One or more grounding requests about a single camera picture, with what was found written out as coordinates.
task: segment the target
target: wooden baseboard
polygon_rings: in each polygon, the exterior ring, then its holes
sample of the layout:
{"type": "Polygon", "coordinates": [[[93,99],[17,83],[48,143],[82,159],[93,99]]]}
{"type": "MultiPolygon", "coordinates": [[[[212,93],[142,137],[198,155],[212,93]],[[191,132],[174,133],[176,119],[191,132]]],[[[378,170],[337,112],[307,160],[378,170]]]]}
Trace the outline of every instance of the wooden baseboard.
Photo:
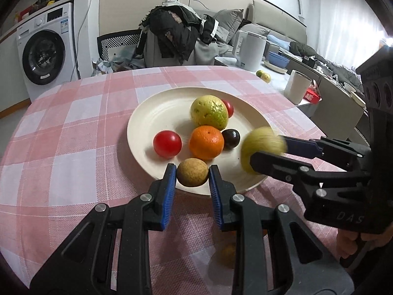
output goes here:
{"type": "Polygon", "coordinates": [[[21,108],[29,106],[30,104],[31,104],[30,99],[23,100],[22,102],[14,104],[13,106],[10,106],[9,108],[6,108],[5,110],[0,112],[0,119],[6,117],[7,115],[10,115],[10,114],[16,112],[17,110],[20,110],[21,108]]]}

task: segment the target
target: orange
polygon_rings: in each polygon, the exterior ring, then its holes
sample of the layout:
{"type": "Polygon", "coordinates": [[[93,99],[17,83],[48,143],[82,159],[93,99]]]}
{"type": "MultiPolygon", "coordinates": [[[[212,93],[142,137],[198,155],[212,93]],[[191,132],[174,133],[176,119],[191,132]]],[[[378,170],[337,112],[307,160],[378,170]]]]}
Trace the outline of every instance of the orange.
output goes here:
{"type": "Polygon", "coordinates": [[[224,138],[215,127],[200,126],[192,132],[189,148],[196,158],[205,161],[212,160],[223,151],[224,138]]]}

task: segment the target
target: white washing machine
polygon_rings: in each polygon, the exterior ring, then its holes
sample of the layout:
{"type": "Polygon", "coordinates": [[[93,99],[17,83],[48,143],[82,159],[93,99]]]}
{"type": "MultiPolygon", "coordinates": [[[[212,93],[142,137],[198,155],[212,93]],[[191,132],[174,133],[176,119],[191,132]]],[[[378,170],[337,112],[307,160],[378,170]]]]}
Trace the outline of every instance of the white washing machine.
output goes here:
{"type": "Polygon", "coordinates": [[[31,101],[54,86],[78,79],[73,4],[37,15],[16,29],[19,60],[31,101]]]}

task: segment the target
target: pink and white checkered tablecloth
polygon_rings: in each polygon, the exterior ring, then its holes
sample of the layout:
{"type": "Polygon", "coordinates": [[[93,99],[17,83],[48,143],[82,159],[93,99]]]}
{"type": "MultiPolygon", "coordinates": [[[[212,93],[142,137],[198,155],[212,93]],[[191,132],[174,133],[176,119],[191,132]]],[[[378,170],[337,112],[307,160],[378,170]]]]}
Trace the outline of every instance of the pink and white checkered tablecloth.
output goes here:
{"type": "MultiPolygon", "coordinates": [[[[180,86],[238,96],[279,134],[323,135],[290,101],[237,68],[150,68],[54,87],[28,108],[0,164],[0,251],[24,284],[95,204],[125,204],[149,189],[152,179],[127,144],[127,122],[149,96],[180,86]]],[[[312,164],[337,169],[318,159],[312,164]]],[[[288,204],[299,216],[304,211],[291,186],[272,178],[247,196],[270,207],[288,204]]],[[[307,224],[336,255],[337,230],[307,224]]],[[[168,229],[149,237],[154,294],[230,294],[232,271],[211,260],[228,235],[218,231],[209,199],[177,192],[168,229]]]]}

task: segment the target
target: white sheer curtain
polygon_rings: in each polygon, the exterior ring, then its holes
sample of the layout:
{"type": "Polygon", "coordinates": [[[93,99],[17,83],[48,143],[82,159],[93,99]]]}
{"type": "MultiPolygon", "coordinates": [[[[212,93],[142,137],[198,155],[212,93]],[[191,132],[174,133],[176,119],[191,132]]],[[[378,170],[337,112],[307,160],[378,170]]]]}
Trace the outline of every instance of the white sheer curtain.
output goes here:
{"type": "Polygon", "coordinates": [[[378,51],[382,30],[364,0],[310,0],[308,45],[327,60],[358,67],[378,51]]]}

